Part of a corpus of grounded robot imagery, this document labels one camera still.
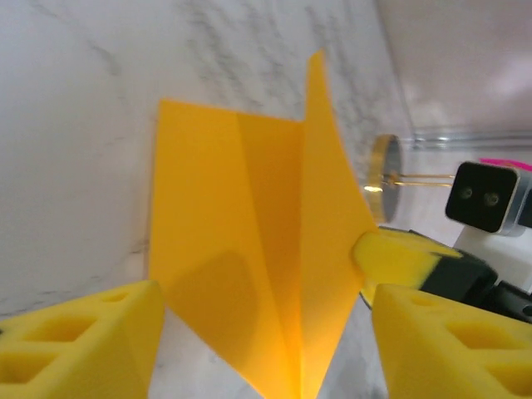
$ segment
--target camera lens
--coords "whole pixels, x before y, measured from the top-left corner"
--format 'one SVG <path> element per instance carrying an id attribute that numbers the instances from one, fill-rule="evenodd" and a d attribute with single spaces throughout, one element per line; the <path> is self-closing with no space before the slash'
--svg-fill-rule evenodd
<path id="1" fill-rule="evenodd" d="M 460 192 L 460 198 L 462 198 L 463 200 L 468 200 L 469 198 L 471 198 L 472 195 L 473 195 L 473 190 L 471 189 L 471 187 L 465 187 Z"/>
<path id="2" fill-rule="evenodd" d="M 485 206 L 496 206 L 499 202 L 499 195 L 496 193 L 487 193 L 484 195 Z"/>

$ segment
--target pink object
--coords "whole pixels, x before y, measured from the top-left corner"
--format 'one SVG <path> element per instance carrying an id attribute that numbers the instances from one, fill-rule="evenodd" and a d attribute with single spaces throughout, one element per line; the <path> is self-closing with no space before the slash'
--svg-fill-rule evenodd
<path id="1" fill-rule="evenodd" d="M 532 165 L 526 164 L 525 162 L 519 162 L 518 160 L 497 160 L 492 158 L 480 158 L 480 162 L 492 165 L 510 166 L 512 168 L 519 168 L 532 172 Z"/>

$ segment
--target marble surface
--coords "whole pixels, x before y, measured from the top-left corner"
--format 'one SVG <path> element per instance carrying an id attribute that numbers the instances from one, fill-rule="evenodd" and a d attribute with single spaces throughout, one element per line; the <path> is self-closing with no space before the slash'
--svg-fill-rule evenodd
<path id="1" fill-rule="evenodd" d="M 421 133 L 532 131 L 532 2 L 377 3 Z"/>
<path id="2" fill-rule="evenodd" d="M 363 181 L 372 139 L 410 135 L 371 0 L 0 2 L 0 318 L 145 277 L 161 97 L 298 119 L 324 47 Z M 384 397 L 359 303 L 320 397 Z M 152 398 L 257 395 L 168 313 Z"/>

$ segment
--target white marble countertop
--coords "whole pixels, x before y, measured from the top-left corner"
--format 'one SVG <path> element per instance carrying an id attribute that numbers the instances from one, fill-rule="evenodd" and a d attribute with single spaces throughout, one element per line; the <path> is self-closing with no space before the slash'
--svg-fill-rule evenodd
<path id="1" fill-rule="evenodd" d="M 0 318 L 145 276 L 161 97 L 301 118 L 325 47 L 353 168 L 409 124 L 371 0 L 0 3 Z M 382 397 L 369 312 L 354 310 L 320 397 Z M 252 398 L 167 314 L 150 397 Z"/>

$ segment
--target folded yellow paper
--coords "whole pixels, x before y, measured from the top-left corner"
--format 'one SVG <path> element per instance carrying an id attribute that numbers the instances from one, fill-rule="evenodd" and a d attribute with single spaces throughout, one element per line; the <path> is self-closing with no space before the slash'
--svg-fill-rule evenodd
<path id="1" fill-rule="evenodd" d="M 304 122 L 162 101 L 150 277 L 170 308 L 266 398 L 314 398 L 376 230 L 342 151 L 324 56 Z"/>

